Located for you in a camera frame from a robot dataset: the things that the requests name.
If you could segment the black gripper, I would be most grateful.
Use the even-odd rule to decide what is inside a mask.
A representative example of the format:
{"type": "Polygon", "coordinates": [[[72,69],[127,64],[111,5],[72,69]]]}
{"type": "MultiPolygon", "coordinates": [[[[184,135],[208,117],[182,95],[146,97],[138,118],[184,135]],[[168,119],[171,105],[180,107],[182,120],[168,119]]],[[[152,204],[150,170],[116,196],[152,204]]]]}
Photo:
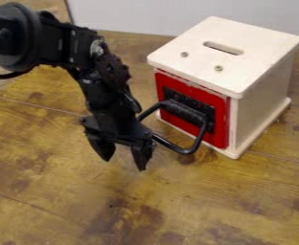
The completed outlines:
{"type": "Polygon", "coordinates": [[[97,37],[89,47],[92,65],[79,74],[79,86],[91,117],[81,120],[85,136],[93,150],[109,161],[116,144],[132,149],[139,171],[147,167],[155,145],[152,132],[136,119],[140,104],[130,88],[130,68],[97,37]]]}

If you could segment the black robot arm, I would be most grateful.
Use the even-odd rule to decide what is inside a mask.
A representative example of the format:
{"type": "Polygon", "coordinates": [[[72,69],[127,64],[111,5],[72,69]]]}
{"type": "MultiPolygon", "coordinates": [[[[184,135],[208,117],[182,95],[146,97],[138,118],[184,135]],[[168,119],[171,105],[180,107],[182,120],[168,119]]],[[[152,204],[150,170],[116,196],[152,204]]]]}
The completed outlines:
{"type": "Polygon", "coordinates": [[[16,78],[41,64],[64,68],[79,84],[91,112],[80,124],[100,157],[109,160],[116,146],[127,145],[144,170],[152,131],[136,119],[142,107],[128,84],[128,66],[96,31],[60,22],[49,11],[6,3],[0,6],[0,67],[8,73],[0,79],[16,78]]]}

